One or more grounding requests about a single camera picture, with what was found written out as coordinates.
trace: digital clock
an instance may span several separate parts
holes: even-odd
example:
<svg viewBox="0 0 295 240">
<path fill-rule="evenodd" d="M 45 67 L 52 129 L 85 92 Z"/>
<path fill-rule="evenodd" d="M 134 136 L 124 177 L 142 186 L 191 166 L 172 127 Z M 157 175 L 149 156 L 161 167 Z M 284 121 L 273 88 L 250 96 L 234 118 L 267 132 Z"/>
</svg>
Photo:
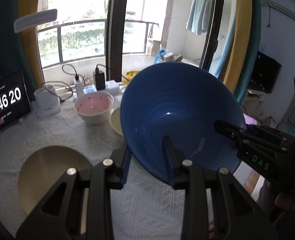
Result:
<svg viewBox="0 0 295 240">
<path fill-rule="evenodd" d="M 30 111 L 22 71 L 0 79 L 0 131 Z"/>
</svg>

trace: white tablecloth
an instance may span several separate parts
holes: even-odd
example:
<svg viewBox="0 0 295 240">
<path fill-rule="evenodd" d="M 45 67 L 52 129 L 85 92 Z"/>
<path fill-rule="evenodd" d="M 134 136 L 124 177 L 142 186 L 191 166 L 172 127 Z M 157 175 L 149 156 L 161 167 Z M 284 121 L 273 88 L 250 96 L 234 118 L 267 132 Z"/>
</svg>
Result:
<svg viewBox="0 0 295 240">
<path fill-rule="evenodd" d="M 120 105 L 115 96 L 113 108 Z M 33 111 L 0 136 L 0 221 L 15 236 L 26 217 L 19 202 L 17 181 L 25 160 L 40 148 L 61 145 L 82 153 L 92 165 L 108 158 L 122 145 L 109 122 L 87 126 L 75 113 L 73 102 L 61 104 L 56 115 L 39 119 Z M 244 184 L 252 169 L 242 163 L 236 171 Z M 184 191 L 174 191 L 145 171 L 132 157 L 123 190 L 111 192 L 114 237 L 120 239 L 180 239 Z"/>
</svg>

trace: towel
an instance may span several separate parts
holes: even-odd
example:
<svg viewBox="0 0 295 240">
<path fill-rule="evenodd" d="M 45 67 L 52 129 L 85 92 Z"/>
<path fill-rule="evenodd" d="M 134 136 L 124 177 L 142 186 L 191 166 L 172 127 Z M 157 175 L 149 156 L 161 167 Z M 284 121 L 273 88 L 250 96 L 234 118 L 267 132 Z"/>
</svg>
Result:
<svg viewBox="0 0 295 240">
<path fill-rule="evenodd" d="M 190 16 L 186 28 L 196 35 L 207 32 L 209 27 L 210 2 L 209 0 L 193 0 Z"/>
</svg>

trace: beige plate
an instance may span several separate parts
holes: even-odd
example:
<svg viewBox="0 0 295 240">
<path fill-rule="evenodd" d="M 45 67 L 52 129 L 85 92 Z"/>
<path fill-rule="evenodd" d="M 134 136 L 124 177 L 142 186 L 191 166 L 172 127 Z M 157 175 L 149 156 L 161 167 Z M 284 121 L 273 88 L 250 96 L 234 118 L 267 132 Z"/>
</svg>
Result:
<svg viewBox="0 0 295 240">
<path fill-rule="evenodd" d="M 70 167 L 84 170 L 93 166 L 79 152 L 62 146 L 42 148 L 25 161 L 19 174 L 18 194 L 27 214 Z"/>
<path fill-rule="evenodd" d="M 110 116 L 110 124 L 114 131 L 123 136 L 121 128 L 120 108 L 115 109 Z"/>
</svg>

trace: metal bolt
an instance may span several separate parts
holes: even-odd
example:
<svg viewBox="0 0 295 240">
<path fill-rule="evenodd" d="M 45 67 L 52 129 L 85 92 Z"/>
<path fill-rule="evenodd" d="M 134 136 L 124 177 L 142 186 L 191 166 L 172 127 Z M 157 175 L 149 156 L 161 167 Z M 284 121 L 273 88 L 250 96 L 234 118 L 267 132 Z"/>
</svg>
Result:
<svg viewBox="0 0 295 240">
<path fill-rule="evenodd" d="M 222 167 L 218 170 L 221 174 L 227 175 L 228 174 L 228 168 Z"/>
<path fill-rule="evenodd" d="M 76 168 L 71 167 L 71 168 L 67 169 L 67 174 L 68 175 L 74 175 L 76 172 L 77 172 Z"/>
<path fill-rule="evenodd" d="M 111 166 L 113 164 L 113 160 L 112 159 L 105 159 L 103 160 L 103 165 L 104 166 Z"/>
<path fill-rule="evenodd" d="M 189 166 L 192 166 L 193 162 L 191 160 L 185 159 L 185 160 L 183 160 L 182 164 L 184 166 L 189 167 Z"/>
</svg>

